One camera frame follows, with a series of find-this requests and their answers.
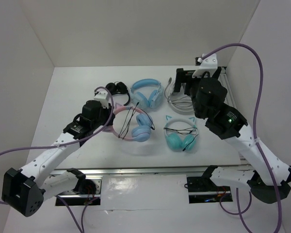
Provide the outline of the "pink blue cat-ear headphones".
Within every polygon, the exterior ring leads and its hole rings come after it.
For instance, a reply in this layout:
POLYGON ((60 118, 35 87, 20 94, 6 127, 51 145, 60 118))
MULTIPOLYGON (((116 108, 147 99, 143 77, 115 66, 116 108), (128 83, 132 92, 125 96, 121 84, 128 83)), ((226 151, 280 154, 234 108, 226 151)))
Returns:
POLYGON ((130 142, 147 141, 155 126, 152 118, 135 106, 115 104, 113 125, 103 131, 112 133, 116 138, 130 142))

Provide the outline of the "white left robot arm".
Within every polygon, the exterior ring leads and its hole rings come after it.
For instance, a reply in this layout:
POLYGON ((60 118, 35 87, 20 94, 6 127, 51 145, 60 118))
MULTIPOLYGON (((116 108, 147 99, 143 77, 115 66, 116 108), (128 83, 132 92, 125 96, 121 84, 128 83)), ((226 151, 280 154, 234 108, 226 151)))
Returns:
POLYGON ((43 147, 44 152, 22 168, 10 168, 4 174, 2 201, 30 217, 44 201, 62 192, 82 193, 88 181, 81 171, 69 168, 54 177, 51 173, 87 140, 110 126, 113 111, 113 100, 87 101, 82 113, 75 116, 51 146, 43 147))

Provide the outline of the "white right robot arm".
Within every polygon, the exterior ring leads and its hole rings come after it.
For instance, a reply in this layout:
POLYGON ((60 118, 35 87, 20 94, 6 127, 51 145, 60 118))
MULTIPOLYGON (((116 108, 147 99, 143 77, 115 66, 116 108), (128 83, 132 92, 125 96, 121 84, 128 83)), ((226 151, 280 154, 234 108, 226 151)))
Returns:
POLYGON ((213 75, 204 71, 197 78, 193 73, 178 68, 174 91, 177 93, 183 88, 192 101, 195 116, 204 119, 209 131, 230 144, 253 167, 252 170, 237 170, 211 165, 202 175, 203 187, 206 190, 217 186, 246 189, 267 204, 285 199, 291 191, 291 166, 277 158, 256 137, 236 108, 225 103, 228 90, 219 81, 221 68, 213 75))

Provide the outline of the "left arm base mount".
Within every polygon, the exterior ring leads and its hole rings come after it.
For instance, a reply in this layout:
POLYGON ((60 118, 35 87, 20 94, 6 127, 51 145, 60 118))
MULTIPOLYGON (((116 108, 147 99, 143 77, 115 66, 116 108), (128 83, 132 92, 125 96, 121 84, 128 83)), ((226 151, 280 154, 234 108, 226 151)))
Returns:
POLYGON ((69 206, 98 206, 101 203, 102 178, 95 175, 86 175, 75 168, 66 171, 76 175, 76 188, 64 191, 58 196, 69 206))

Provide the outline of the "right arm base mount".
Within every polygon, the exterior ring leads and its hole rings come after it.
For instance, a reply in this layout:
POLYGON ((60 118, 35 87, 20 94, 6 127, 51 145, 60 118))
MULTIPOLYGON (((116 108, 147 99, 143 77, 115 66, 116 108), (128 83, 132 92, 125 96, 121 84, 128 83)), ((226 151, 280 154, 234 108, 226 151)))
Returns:
POLYGON ((184 188, 188 190, 189 203, 215 203, 221 197, 223 202, 233 201, 229 186, 216 186, 203 177, 187 177, 184 188))

